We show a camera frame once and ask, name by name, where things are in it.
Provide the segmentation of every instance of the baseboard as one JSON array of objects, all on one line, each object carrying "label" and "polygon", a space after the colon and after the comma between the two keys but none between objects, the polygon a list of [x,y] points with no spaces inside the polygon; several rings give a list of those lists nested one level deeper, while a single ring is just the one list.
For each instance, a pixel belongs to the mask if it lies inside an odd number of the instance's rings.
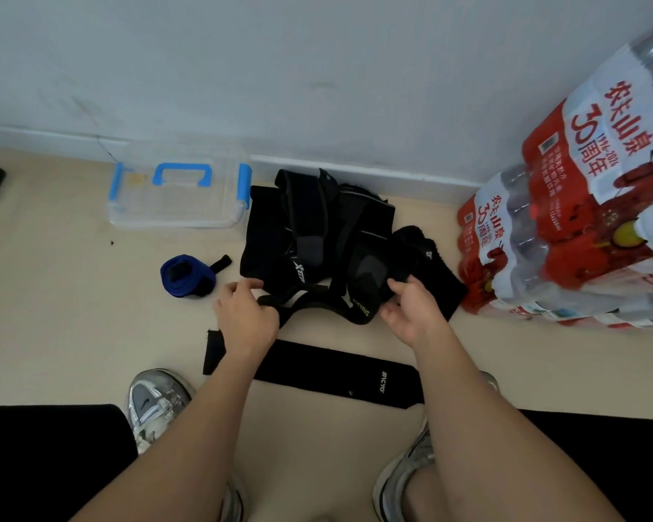
[{"label": "baseboard", "polygon": [[[119,159],[128,140],[101,136],[73,135],[51,131],[0,127],[0,148],[16,149],[34,154],[72,157],[89,161]],[[303,173],[328,170],[340,182],[356,183],[383,195],[431,200],[459,205],[465,202],[481,183],[452,177],[408,172],[380,167],[342,165],[328,161],[251,155],[255,182],[270,182],[276,172],[285,168]]]}]

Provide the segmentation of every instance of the white wall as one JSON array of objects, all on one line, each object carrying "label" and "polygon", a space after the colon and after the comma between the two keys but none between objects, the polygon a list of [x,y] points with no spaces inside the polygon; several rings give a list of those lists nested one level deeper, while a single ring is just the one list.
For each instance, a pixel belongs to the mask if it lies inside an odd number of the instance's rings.
[{"label": "white wall", "polygon": [[0,125],[484,180],[653,0],[0,0]]}]

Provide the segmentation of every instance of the floor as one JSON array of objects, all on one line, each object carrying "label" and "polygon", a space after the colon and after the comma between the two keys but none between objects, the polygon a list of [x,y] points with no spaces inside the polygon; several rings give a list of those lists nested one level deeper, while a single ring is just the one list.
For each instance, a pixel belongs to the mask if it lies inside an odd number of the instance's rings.
[{"label": "floor", "polygon": [[[106,219],[112,166],[0,152],[0,404],[116,403],[131,378],[165,367],[200,386],[213,297],[167,295],[159,267],[176,254],[209,263],[241,241],[209,232],[122,232]],[[456,266],[455,209],[391,198],[397,226],[417,224]],[[520,408],[653,418],[653,336],[505,322],[459,311],[453,326],[481,369]],[[379,320],[356,326],[306,310],[286,340],[413,363]],[[423,417],[262,382],[252,385],[236,467],[252,521],[374,521],[370,490]]]}]

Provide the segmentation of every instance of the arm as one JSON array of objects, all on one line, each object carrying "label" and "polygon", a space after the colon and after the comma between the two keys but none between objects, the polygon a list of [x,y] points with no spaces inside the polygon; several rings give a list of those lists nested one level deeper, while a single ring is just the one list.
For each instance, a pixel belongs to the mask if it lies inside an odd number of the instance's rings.
[{"label": "arm", "polygon": [[416,355],[445,497],[455,520],[621,521],[566,454],[495,392],[413,277],[389,280],[380,314]]},{"label": "arm", "polygon": [[223,286],[214,309],[227,353],[218,368],[164,435],[73,521],[217,520],[249,385],[279,332],[278,312],[251,293],[262,285]]}]

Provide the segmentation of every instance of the plastic storage box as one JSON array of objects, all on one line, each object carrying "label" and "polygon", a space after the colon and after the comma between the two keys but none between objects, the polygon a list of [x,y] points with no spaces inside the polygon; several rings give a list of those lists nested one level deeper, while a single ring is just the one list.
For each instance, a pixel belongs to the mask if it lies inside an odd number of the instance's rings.
[{"label": "plastic storage box", "polygon": [[116,227],[226,229],[246,221],[251,167],[222,143],[131,141],[108,196]]}]

